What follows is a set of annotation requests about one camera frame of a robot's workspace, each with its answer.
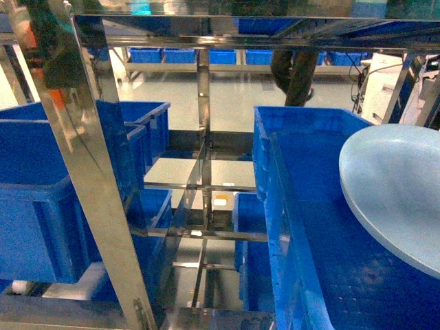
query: textured bin bottom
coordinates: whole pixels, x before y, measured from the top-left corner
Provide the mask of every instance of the textured bin bottom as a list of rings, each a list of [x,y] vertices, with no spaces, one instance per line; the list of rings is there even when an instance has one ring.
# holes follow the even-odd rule
[[[337,330],[440,329],[440,280],[382,247],[345,200],[299,206]]]

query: black pants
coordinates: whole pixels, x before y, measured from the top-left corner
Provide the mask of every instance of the black pants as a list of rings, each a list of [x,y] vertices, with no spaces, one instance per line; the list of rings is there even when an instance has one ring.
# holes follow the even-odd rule
[[[311,79],[319,52],[275,50],[271,71],[276,85],[286,94],[285,106],[303,107],[307,101]]]

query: blue storage box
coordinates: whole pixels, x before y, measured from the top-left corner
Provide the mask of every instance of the blue storage box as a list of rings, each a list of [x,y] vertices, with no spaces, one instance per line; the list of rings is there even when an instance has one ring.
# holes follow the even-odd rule
[[[98,258],[49,123],[0,121],[0,278],[75,283]]]
[[[195,49],[166,48],[164,49],[164,55],[166,63],[192,64],[195,62]]]
[[[211,64],[235,64],[237,63],[237,53],[233,49],[211,49],[209,62]]]
[[[254,193],[235,195],[235,232],[266,232],[263,203]],[[246,311],[274,311],[269,249],[263,242],[236,242],[235,267],[240,272],[240,299]]]
[[[146,134],[142,133],[141,141],[137,140],[139,130],[127,131],[131,133],[130,140],[133,138],[130,147],[135,160],[137,181],[139,184],[142,182],[140,188],[143,188],[145,174],[169,145],[168,108],[170,103],[123,101],[120,106],[126,127],[128,124],[138,124],[145,126],[146,129]],[[0,120],[2,119],[46,120],[47,117],[42,104],[36,102],[0,111]],[[144,165],[139,160],[141,155],[144,157]]]
[[[148,227],[169,228],[173,219],[171,190],[144,189],[141,191],[141,200],[145,215],[151,219]],[[148,291],[148,297],[150,302],[154,303],[161,284],[160,278],[167,269],[165,254],[169,251],[166,249],[166,238],[140,237],[136,235],[132,235],[132,238]],[[102,286],[92,300],[118,301],[110,280]]]
[[[168,128],[169,102],[121,102],[122,117],[126,123],[144,125],[150,132],[152,166],[170,144]]]
[[[270,160],[269,136],[275,132],[352,134],[370,124],[342,109],[304,107],[255,107],[252,159],[258,198],[265,199],[267,167]]]
[[[235,232],[262,232],[266,233],[266,220],[263,203],[258,200],[255,193],[240,192],[235,195],[234,210],[232,210],[232,227]],[[243,264],[242,241],[235,242],[235,269],[240,270]],[[253,251],[258,248],[266,249],[266,243],[250,242],[254,246]]]
[[[246,64],[248,65],[270,65],[273,50],[247,49]]]
[[[367,53],[328,52],[327,55],[331,64],[335,66],[349,67],[353,65],[353,62],[356,65],[360,65],[360,61],[366,58]]]
[[[144,177],[150,169],[146,160],[151,159],[149,127],[143,125],[125,125],[126,137],[129,140],[131,154],[135,165],[137,186],[144,189]]]
[[[161,48],[130,48],[132,63],[161,63]]]
[[[322,65],[324,63],[327,52],[319,52],[317,65]]]
[[[277,133],[265,201],[279,329],[436,329],[440,281],[391,254],[340,185],[349,135]]]

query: stainless steel rack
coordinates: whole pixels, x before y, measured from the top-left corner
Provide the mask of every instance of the stainless steel rack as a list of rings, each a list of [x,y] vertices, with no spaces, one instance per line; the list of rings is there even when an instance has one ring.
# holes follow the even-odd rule
[[[212,230],[212,190],[228,189],[212,185],[211,155],[215,136],[210,129],[210,48],[272,48],[335,51],[407,52],[399,82],[394,90],[384,122],[399,122],[409,94],[418,79],[424,54],[440,52],[440,5],[427,5],[422,17],[413,17],[410,1],[389,1],[390,18],[347,17],[356,5],[352,0],[275,0],[275,1],[74,1],[5,0],[14,35],[23,51],[38,94],[65,160],[82,208],[98,244],[104,264],[118,296],[119,305],[100,302],[48,300],[26,296],[0,296],[2,329],[207,329],[215,320],[218,329],[239,325],[242,320],[259,323],[260,329],[273,329],[270,313],[214,311],[195,308],[204,268],[230,270],[229,265],[205,262],[208,239],[264,241],[265,235],[238,234]],[[148,4],[148,13],[140,5]],[[237,22],[247,20],[252,26],[284,26],[275,32],[240,31]],[[105,26],[118,30],[108,32]],[[3,44],[11,44],[11,33],[0,35]],[[150,232],[134,228],[126,209],[139,198],[130,187],[129,198],[122,192],[113,171],[114,159],[128,153],[127,143],[109,151],[105,137],[122,127],[119,99],[111,63],[91,64],[89,50],[109,53],[109,47],[193,47],[197,50],[199,150],[188,181],[178,187],[184,195],[167,231]],[[426,102],[420,124],[429,126],[439,106],[436,93]],[[62,102],[53,91],[62,95]],[[114,127],[102,125],[100,113],[107,111]],[[69,121],[64,113],[83,118]],[[233,153],[243,146],[238,139]],[[195,191],[203,193],[203,230],[186,228]],[[235,190],[249,190],[246,187]],[[200,238],[199,260],[195,267],[194,294],[190,309],[152,308],[136,256],[131,233],[165,236],[177,248],[181,238]]]

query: metal post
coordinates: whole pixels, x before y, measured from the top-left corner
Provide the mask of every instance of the metal post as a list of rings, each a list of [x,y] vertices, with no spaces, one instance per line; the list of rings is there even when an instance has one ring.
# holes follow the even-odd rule
[[[199,93],[199,131],[201,135],[201,145],[204,150],[202,154],[202,176],[201,185],[203,192],[203,226],[205,230],[209,230],[212,226],[212,191],[207,187],[211,185],[211,149],[212,139],[210,130],[210,90],[209,90],[209,49],[203,48],[199,50],[197,55],[197,88]],[[194,294],[192,295],[191,307],[197,306],[199,297],[201,276],[204,270],[206,246],[208,241],[204,239],[201,243],[199,254],[197,278],[195,282]]]
[[[75,20],[66,1],[21,3],[17,10],[14,0],[6,1],[10,21],[126,322],[132,330],[156,330],[126,218],[128,212],[135,222],[131,212],[139,191],[131,184],[136,182],[134,174],[118,167],[124,160],[130,168],[133,160],[111,63],[104,60],[91,67],[75,31],[80,29],[85,40],[93,36],[100,46],[98,58],[108,57],[102,20]],[[88,79],[87,74],[96,76]]]
[[[34,102],[13,45],[0,46],[0,65],[19,105]]]
[[[437,77],[429,90],[425,104],[417,118],[416,125],[421,127],[431,127],[432,121],[440,108],[440,79]]]
[[[399,124],[414,84],[419,79],[424,56],[408,54],[397,79],[396,87],[385,112],[382,124]]]
[[[205,159],[201,184],[203,187],[211,185],[211,148],[212,138],[210,130],[210,96],[209,96],[209,50],[200,49],[197,57],[197,88],[199,93],[199,129],[202,140],[205,142]],[[206,229],[212,225],[212,192],[203,189],[203,222]]]

